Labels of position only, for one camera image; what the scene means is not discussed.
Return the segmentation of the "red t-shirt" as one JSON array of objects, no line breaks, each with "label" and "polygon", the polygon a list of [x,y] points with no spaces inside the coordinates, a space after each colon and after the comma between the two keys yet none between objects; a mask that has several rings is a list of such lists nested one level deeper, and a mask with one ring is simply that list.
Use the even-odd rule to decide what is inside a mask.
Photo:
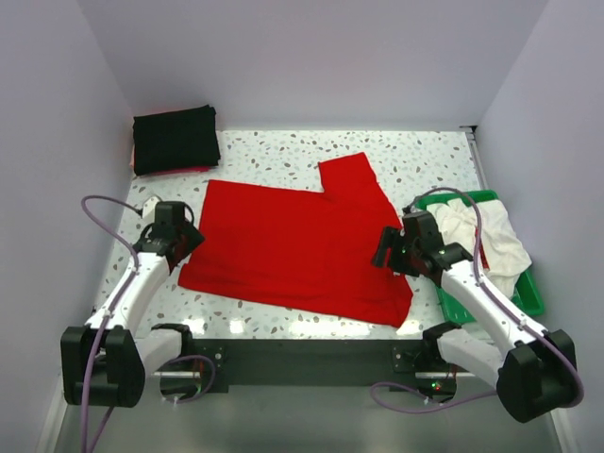
[{"label": "red t-shirt", "polygon": [[179,286],[250,302],[399,328],[412,291],[371,262],[399,227],[365,154],[318,165],[319,193],[212,180]]}]

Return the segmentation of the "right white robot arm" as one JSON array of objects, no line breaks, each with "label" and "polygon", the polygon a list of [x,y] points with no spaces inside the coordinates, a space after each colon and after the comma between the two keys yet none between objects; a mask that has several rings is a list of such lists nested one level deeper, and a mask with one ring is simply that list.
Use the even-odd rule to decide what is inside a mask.
[{"label": "right white robot arm", "polygon": [[423,333],[412,364],[466,370],[490,385],[520,423],[576,407],[584,386],[570,336],[546,329],[515,307],[480,270],[476,256],[458,243],[444,243],[430,213],[407,212],[402,221],[400,228],[383,228],[373,265],[427,277],[461,302],[491,338],[478,340],[461,325],[444,322]]}]

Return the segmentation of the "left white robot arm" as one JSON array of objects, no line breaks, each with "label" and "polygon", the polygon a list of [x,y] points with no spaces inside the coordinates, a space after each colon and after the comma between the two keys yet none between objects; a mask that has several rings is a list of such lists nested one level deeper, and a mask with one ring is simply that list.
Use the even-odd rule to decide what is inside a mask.
[{"label": "left white robot arm", "polygon": [[159,201],[141,209],[152,220],[135,243],[109,298],[81,327],[67,327],[60,338],[65,400],[75,406],[136,406],[145,381],[165,363],[175,370],[195,359],[193,334],[182,324],[158,324],[144,338],[134,335],[156,292],[203,241],[192,208],[181,201]]}]

